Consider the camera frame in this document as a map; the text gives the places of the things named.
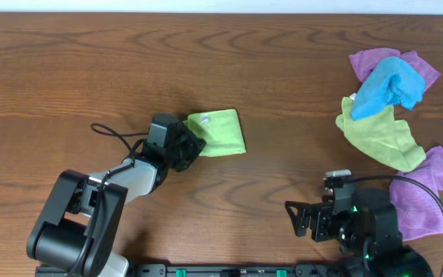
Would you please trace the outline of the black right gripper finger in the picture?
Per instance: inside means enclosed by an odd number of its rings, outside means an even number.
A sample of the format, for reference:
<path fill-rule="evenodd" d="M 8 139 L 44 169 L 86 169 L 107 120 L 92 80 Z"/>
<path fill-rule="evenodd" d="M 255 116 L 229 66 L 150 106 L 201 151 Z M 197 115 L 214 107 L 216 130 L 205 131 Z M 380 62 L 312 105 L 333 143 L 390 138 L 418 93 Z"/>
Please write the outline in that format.
<path fill-rule="evenodd" d="M 297 237 L 304 237 L 310 224 L 310 217 L 306 215 L 296 216 L 292 222 L 294 233 Z"/>
<path fill-rule="evenodd" d="M 285 209 L 292 223 L 309 223 L 313 206 L 305 202 L 285 202 Z"/>

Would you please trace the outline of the light green microfiber cloth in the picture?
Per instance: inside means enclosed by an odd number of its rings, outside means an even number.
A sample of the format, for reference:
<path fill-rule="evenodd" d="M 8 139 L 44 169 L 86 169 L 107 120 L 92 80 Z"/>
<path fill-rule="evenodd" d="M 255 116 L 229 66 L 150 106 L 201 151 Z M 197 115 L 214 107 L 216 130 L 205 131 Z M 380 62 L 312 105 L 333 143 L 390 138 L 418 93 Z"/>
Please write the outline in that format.
<path fill-rule="evenodd" d="M 246 153 L 235 109 L 190 114 L 184 123 L 199 139 L 206 142 L 200 156 L 220 157 Z"/>

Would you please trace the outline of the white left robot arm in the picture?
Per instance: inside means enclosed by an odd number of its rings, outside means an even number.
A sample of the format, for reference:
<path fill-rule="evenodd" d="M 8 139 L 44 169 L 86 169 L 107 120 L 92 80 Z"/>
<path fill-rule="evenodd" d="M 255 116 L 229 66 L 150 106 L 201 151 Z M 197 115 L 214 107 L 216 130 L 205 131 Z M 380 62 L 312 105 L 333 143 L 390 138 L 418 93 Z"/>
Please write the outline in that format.
<path fill-rule="evenodd" d="M 32 228 L 27 256 L 66 276 L 116 276 L 128 261 L 112 257 L 125 205 L 159 187 L 168 171 L 186 170 L 205 147 L 183 122 L 151 124 L 146 138 L 128 145 L 121 164 L 103 172 L 63 171 Z"/>

